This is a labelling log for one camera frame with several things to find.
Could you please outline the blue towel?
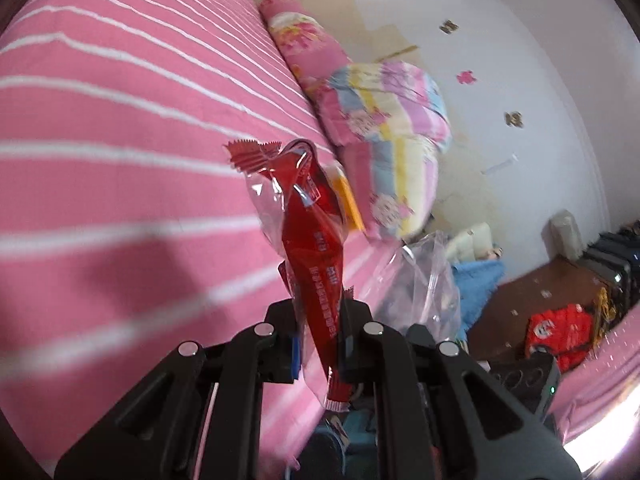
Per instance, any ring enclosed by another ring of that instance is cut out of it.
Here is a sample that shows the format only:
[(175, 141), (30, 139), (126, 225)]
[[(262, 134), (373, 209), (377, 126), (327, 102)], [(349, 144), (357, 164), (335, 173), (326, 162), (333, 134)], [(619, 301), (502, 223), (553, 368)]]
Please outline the blue towel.
[(452, 267), (454, 284), (460, 292), (461, 328), (458, 339), (466, 341), (468, 331), (482, 316), (504, 275), (504, 264), (497, 260), (456, 263)]

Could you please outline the pink floral pillow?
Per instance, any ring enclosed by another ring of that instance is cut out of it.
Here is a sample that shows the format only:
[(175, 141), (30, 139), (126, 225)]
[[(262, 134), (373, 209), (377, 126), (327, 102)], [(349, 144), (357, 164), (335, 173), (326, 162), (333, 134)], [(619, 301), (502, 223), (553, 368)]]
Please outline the pink floral pillow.
[(298, 0), (262, 0), (258, 10), (280, 55), (307, 98), (352, 60)]

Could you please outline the clear plastic bag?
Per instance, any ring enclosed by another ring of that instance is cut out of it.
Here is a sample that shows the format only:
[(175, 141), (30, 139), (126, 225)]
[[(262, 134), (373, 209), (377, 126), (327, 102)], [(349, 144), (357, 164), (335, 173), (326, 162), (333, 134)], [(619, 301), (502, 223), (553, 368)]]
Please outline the clear plastic bag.
[(403, 334), (414, 324), (424, 326), (437, 342), (461, 338), (460, 292), (446, 241), (442, 232), (427, 234), (376, 268), (362, 294), (375, 320)]

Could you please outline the colourful cartoon quilt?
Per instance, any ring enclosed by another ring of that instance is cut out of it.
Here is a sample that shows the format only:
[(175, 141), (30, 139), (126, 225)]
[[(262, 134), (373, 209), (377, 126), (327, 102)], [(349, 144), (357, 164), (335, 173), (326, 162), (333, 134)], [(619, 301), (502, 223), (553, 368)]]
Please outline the colourful cartoon quilt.
[(438, 159), (451, 142), (435, 81), (395, 61), (346, 65), (320, 84), (314, 106), (374, 240), (402, 240), (430, 218)]

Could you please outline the white bin by wall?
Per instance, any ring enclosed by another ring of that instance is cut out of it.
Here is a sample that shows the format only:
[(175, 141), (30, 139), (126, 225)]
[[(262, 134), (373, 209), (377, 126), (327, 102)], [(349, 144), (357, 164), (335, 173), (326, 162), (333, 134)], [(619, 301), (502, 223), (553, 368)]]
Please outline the white bin by wall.
[(585, 246), (574, 214), (560, 210), (551, 217), (549, 228), (556, 251), (567, 260), (579, 260)]

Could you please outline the red bag on floor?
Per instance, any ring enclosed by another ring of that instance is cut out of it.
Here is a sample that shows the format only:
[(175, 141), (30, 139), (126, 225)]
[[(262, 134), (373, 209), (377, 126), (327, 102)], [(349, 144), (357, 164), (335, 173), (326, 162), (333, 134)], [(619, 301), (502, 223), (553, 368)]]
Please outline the red bag on floor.
[(585, 361), (596, 341), (600, 316), (581, 304), (532, 315), (525, 334), (525, 355), (551, 354), (564, 374)]

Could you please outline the brown bear wall sticker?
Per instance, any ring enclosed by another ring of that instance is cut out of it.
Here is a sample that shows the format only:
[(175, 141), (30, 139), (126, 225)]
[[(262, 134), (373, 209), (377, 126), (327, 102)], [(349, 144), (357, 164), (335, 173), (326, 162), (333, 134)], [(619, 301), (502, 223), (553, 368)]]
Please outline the brown bear wall sticker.
[(523, 128), (523, 116), (520, 112), (511, 112), (504, 114), (504, 121), (506, 125), (514, 128)]

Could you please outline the red snack wrapper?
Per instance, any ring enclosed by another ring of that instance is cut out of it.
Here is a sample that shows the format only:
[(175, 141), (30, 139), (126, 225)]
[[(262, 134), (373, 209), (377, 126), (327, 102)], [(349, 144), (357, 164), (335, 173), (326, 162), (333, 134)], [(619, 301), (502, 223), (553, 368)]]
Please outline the red snack wrapper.
[(236, 140), (226, 149), (244, 174), (262, 232), (282, 258), (279, 272), (300, 329), (305, 382), (328, 411), (348, 410), (352, 386), (338, 371), (346, 220), (314, 144)]

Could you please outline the pink striped bed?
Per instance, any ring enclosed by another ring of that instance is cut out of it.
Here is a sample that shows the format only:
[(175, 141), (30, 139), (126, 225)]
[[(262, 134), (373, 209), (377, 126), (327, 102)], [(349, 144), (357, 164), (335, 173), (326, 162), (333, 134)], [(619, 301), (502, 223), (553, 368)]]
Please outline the pink striped bed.
[(54, 465), (286, 296), (236, 139), (333, 154), (252, 0), (29, 0), (1, 37), (1, 409)]

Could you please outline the orange medicine box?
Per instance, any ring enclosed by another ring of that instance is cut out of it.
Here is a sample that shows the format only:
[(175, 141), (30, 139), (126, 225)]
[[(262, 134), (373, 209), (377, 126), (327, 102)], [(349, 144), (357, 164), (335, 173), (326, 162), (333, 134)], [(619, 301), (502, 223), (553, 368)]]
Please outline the orange medicine box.
[(349, 232), (363, 232), (366, 228), (344, 168), (339, 162), (332, 162), (323, 166), (323, 171), (341, 204), (347, 229)]

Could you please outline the pink rabbit wall sticker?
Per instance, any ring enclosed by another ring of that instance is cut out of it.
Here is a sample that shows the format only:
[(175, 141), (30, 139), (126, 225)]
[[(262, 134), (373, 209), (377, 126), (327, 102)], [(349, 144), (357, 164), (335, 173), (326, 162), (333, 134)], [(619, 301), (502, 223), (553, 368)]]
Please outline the pink rabbit wall sticker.
[(472, 70), (464, 70), (458, 73), (456, 78), (459, 84), (474, 84), (474, 82), (477, 82)]

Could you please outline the pink white mesh bag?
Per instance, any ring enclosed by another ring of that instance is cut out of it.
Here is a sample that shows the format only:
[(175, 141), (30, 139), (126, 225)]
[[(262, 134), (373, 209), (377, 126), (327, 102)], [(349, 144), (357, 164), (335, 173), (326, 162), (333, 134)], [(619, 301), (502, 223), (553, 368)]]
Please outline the pink white mesh bag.
[(582, 364), (565, 374), (550, 408), (581, 471), (612, 460), (639, 422), (639, 308), (633, 307)]

